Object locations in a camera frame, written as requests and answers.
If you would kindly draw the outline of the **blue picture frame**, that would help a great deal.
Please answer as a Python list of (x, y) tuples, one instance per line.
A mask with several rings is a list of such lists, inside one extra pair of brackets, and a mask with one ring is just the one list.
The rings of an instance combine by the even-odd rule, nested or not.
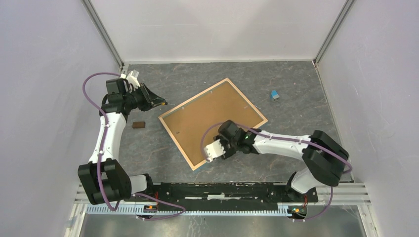
[(206, 163), (202, 147), (213, 141), (223, 122), (259, 128), (268, 121), (229, 78), (163, 113), (159, 120), (192, 170)]

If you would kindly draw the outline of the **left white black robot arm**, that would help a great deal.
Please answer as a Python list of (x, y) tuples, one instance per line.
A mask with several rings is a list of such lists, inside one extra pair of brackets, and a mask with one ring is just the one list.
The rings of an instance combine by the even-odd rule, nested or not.
[(148, 111), (166, 105), (164, 98), (139, 83), (138, 74), (121, 74), (106, 81), (107, 93), (99, 110), (100, 130), (94, 151), (87, 164), (80, 165), (78, 177), (92, 205), (106, 204), (116, 210), (111, 202), (130, 198), (134, 193), (143, 201), (155, 196), (148, 174), (129, 177), (119, 164), (119, 149), (127, 118), (132, 110)]

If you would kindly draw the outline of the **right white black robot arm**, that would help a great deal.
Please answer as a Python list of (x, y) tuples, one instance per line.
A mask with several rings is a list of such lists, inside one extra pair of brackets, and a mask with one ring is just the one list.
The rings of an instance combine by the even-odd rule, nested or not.
[(227, 159), (236, 152), (274, 154), (304, 162), (287, 182), (286, 197), (299, 201), (319, 185), (336, 187), (343, 174), (351, 171), (349, 153), (327, 133), (315, 130), (311, 135), (290, 136), (248, 128), (231, 120), (218, 128), (213, 142), (205, 146), (207, 161)]

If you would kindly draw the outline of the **yellow handled screwdriver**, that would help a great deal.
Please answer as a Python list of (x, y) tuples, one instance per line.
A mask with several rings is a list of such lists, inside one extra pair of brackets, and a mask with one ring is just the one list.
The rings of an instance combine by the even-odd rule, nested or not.
[(168, 102), (162, 102), (160, 105), (170, 105), (170, 106), (175, 106), (175, 104), (171, 104), (171, 103), (168, 103)]

